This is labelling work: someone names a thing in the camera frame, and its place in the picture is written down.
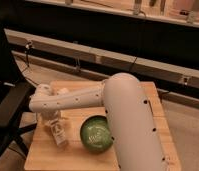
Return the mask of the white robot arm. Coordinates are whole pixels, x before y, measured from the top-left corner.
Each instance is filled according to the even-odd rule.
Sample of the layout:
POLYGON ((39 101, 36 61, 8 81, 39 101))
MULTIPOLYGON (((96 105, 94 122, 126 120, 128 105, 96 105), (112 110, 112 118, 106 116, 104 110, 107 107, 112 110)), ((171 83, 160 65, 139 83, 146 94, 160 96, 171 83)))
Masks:
POLYGON ((117 73, 95 86, 59 95, 40 85, 29 102, 35 113, 99 106, 105 108, 121 171, 167 171, 149 100, 133 75, 117 73))

